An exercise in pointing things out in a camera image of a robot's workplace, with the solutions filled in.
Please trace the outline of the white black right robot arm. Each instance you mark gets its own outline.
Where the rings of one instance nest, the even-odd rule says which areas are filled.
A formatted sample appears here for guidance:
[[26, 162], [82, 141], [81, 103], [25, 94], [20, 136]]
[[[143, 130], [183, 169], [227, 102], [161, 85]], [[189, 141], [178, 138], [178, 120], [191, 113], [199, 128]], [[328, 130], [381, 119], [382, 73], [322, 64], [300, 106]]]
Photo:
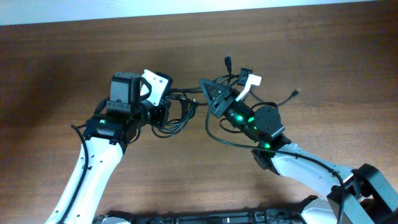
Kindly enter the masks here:
[[320, 159], [287, 138], [274, 102], [249, 107], [242, 91], [202, 79], [200, 88], [209, 104], [208, 116], [224, 118], [253, 143], [247, 146], [264, 170], [289, 177], [318, 193], [299, 213], [303, 223], [397, 223], [397, 192], [370, 164], [359, 168]]

